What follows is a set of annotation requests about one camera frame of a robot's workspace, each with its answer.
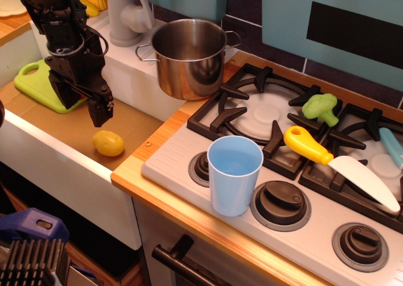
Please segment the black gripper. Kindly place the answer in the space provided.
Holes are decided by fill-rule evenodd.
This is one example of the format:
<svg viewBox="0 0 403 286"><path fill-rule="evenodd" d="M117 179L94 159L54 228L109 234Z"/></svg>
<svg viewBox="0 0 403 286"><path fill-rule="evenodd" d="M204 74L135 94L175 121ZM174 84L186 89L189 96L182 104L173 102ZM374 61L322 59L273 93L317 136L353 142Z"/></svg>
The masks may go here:
<svg viewBox="0 0 403 286"><path fill-rule="evenodd" d="M67 56L51 55L45 58L45 63L50 67L51 86L67 110L85 96L95 127L101 127L113 117L113 95L101 75L105 66L102 55L88 51Z"/></svg>

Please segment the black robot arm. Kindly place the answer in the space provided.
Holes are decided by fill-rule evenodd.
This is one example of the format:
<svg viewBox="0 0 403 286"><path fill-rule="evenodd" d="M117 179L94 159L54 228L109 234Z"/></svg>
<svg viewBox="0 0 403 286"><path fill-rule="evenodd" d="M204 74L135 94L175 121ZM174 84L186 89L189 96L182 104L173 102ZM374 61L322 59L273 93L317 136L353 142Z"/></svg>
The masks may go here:
<svg viewBox="0 0 403 286"><path fill-rule="evenodd" d="M113 117L114 99L102 77L108 42L87 24L80 0L20 0L41 35L47 39L49 80L58 99L71 108L86 97L95 127Z"/></svg>

